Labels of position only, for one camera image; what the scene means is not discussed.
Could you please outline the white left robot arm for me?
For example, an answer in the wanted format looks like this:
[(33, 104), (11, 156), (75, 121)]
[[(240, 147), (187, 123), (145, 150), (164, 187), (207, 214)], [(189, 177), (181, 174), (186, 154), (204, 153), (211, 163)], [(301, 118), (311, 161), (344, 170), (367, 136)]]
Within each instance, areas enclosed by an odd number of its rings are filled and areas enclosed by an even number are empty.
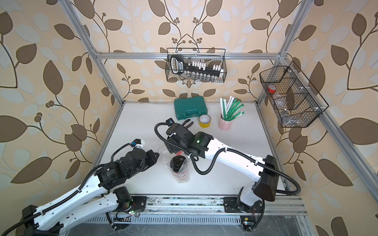
[(59, 236), (88, 219), (112, 211), (134, 211), (126, 180), (154, 166), (159, 153), (134, 148), (124, 157), (94, 167), (70, 192), (43, 206), (23, 209), (22, 220), (4, 236), (23, 226), (25, 236)]

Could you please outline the clear plastic carrier bag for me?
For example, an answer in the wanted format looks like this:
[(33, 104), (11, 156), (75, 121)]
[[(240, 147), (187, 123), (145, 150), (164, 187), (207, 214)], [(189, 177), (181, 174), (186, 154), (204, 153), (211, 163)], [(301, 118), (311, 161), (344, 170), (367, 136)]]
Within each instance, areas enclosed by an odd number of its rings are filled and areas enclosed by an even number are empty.
[(187, 183), (190, 180), (189, 159), (182, 150), (170, 153), (166, 148), (159, 150), (159, 160), (177, 183)]

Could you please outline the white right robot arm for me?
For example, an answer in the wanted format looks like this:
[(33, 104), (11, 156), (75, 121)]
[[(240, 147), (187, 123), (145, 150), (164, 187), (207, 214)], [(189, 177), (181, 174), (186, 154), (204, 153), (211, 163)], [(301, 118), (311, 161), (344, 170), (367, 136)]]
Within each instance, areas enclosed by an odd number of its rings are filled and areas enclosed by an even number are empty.
[(178, 123), (159, 123), (155, 125), (154, 132), (170, 153), (182, 151), (187, 155), (200, 175), (209, 174), (216, 162), (220, 162), (249, 177), (251, 184), (242, 187), (238, 194), (242, 206), (251, 207), (259, 200), (273, 202), (276, 194), (293, 196), (301, 192), (299, 183), (281, 172), (276, 158), (271, 155), (262, 158), (246, 154), (210, 134), (193, 134)]

